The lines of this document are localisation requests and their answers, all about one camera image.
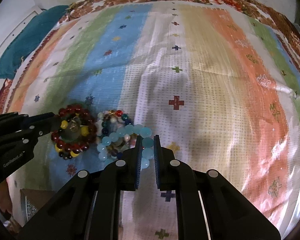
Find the striped colourful woven cloth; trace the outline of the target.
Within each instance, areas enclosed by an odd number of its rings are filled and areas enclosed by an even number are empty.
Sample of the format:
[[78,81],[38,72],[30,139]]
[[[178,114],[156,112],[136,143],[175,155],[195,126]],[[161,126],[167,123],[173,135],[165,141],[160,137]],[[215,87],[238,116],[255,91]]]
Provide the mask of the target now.
[[120,109],[198,171],[218,170],[286,237],[300,220],[300,59],[226,5],[115,5],[57,24],[7,112]]

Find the white board with holes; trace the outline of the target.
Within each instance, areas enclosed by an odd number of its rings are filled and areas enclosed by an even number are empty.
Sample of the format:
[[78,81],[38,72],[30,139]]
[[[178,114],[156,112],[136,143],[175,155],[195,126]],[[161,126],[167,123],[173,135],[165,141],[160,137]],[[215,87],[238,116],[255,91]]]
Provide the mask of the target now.
[[12,22],[12,26],[0,34],[0,56],[6,50],[8,45],[20,34],[20,32],[28,25],[28,23],[43,11],[38,6],[27,9],[16,20]]

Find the teal quilted pillow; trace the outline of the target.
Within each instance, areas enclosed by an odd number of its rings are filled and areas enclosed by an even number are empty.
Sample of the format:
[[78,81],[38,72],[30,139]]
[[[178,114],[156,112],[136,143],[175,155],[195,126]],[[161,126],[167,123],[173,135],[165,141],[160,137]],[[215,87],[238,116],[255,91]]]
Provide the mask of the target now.
[[14,79],[22,61],[42,42],[50,30],[65,15],[67,5],[52,7],[35,16],[8,45],[0,57],[0,79]]

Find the metal jewelry tin box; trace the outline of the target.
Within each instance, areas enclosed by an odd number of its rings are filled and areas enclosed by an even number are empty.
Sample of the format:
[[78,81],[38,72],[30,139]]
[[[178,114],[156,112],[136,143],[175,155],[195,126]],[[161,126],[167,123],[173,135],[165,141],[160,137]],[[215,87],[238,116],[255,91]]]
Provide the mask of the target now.
[[27,223],[54,195],[56,191],[20,189],[23,220]]

